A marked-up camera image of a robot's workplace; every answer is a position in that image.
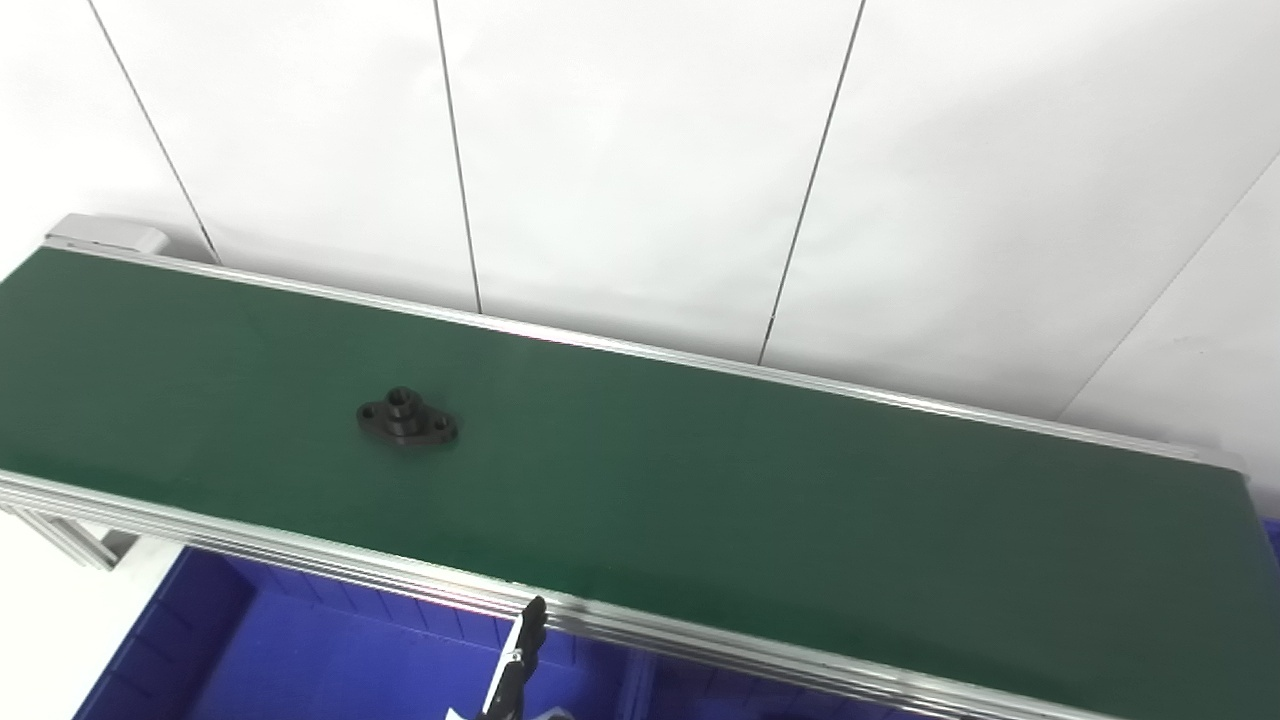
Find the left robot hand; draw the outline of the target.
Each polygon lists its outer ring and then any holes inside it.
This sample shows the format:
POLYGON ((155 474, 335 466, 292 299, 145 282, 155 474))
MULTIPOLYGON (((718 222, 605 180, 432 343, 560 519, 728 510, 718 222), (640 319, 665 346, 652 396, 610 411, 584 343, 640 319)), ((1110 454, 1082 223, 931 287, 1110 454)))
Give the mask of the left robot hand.
POLYGON ((547 641, 547 602, 535 596, 513 620, 476 719, 524 719, 525 688, 547 641))

